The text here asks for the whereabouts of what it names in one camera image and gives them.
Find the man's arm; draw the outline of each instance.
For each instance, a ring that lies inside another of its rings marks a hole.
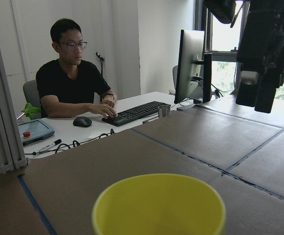
[[[104,116],[104,118],[107,118],[108,116],[112,118],[117,116],[117,113],[114,111],[114,109],[105,103],[61,103],[55,95],[43,96],[41,98],[41,103],[50,118],[71,118],[86,112],[101,114],[102,116]]]
[[[118,100],[118,97],[116,95],[116,93],[110,89],[109,91],[103,93],[101,95],[101,97],[103,98],[102,99],[102,104],[107,104],[109,105],[110,107],[114,107],[116,101]]]

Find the metal cup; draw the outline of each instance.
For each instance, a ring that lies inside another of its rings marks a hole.
[[[170,115],[170,113],[171,113],[170,106],[168,106],[168,105],[160,105],[158,107],[158,117],[159,118],[163,118],[165,116],[168,116],[168,115]]]

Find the marker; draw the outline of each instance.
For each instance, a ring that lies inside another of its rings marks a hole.
[[[54,141],[53,143],[48,144],[48,145],[46,145],[45,147],[41,148],[39,151],[33,152],[33,155],[36,155],[37,153],[40,153],[40,152],[43,152],[43,151],[46,151],[46,150],[50,149],[51,147],[53,147],[53,146],[55,146],[55,145],[57,145],[57,144],[59,144],[59,143],[61,143],[61,142],[62,142],[61,139],[56,140],[56,141]]]

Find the man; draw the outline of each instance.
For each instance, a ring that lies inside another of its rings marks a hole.
[[[60,19],[50,30],[52,46],[59,59],[43,65],[36,74],[41,116],[70,118],[85,112],[117,117],[113,109],[117,95],[102,78],[97,67],[82,60],[87,42],[73,20]],[[94,93],[102,101],[93,104]]]

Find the keyboard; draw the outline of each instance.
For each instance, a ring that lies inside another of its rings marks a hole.
[[[157,113],[158,107],[160,105],[171,106],[170,104],[166,104],[163,102],[152,101],[152,102],[142,104],[134,108],[119,112],[118,117],[108,118],[108,119],[102,118],[102,121],[107,122],[114,126],[121,126],[129,122],[135,121],[137,119],[144,118],[151,114]]]

